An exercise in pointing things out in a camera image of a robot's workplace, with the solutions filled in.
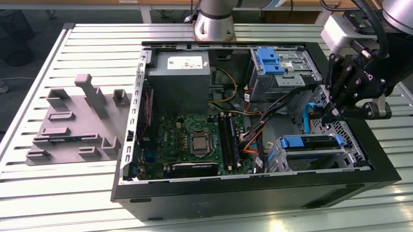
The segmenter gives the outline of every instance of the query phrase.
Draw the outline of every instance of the blue cable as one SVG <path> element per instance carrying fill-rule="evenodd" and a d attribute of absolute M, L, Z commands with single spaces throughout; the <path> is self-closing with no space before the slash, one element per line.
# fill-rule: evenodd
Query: blue cable
<path fill-rule="evenodd" d="M 302 120 L 303 120 L 303 130 L 306 134 L 310 134 L 310 124 L 309 124 L 309 109 L 314 107 L 322 107 L 321 104 L 315 104 L 314 102 L 310 102 L 303 107 L 303 113 L 302 113 Z"/>

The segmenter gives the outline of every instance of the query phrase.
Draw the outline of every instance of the slotted aluminum surface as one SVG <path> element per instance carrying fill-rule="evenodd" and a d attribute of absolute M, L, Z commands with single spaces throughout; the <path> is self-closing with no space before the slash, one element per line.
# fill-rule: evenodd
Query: slotted aluminum surface
<path fill-rule="evenodd" d="M 318 42 L 329 54 L 318 26 L 242 24 L 235 31 L 238 41 Z M 115 161 L 33 167 L 24 164 L 49 106 L 44 99 L 49 88 L 63 87 L 68 94 L 80 94 L 73 76 L 83 72 L 92 75 L 92 83 L 103 93 L 116 88 L 129 93 L 140 42 L 161 40 L 192 40 L 191 26 L 77 24 L 72 30 L 63 30 L 0 144 L 0 231 L 411 231 L 413 101 L 402 86 L 387 98 L 393 118 L 369 122 L 402 180 L 331 208 L 140 222 L 109 201 Z"/>

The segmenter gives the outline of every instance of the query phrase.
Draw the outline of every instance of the power supply label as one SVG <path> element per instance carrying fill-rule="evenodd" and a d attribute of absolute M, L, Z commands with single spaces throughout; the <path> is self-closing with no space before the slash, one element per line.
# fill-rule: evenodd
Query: power supply label
<path fill-rule="evenodd" d="M 170 57 L 168 69 L 202 69 L 202 57 Z"/>

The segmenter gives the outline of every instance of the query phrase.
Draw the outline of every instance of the motherboard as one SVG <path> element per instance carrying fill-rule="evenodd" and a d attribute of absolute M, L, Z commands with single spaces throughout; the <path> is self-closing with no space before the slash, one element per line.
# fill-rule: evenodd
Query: motherboard
<path fill-rule="evenodd" d="M 244 132 L 238 114 L 160 117 L 156 150 L 145 150 L 145 179 L 250 174 L 251 157 L 239 150 Z"/>

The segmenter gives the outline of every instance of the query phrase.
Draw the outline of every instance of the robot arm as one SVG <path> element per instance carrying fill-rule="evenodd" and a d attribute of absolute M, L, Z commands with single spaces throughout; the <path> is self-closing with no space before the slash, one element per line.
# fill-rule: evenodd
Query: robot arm
<path fill-rule="evenodd" d="M 199 16 L 194 30 L 200 41 L 234 39 L 232 8 L 278 7 L 286 0 L 199 0 Z"/>
<path fill-rule="evenodd" d="M 365 11 L 330 16 L 321 33 L 334 52 L 325 79 L 330 103 L 321 113 L 323 122 L 391 117 L 385 98 L 413 73 L 411 10 L 413 0 L 385 0 L 382 11 L 369 10 L 370 17 Z M 339 55 L 349 48 L 357 55 Z M 357 107 L 363 99 L 373 100 Z"/>

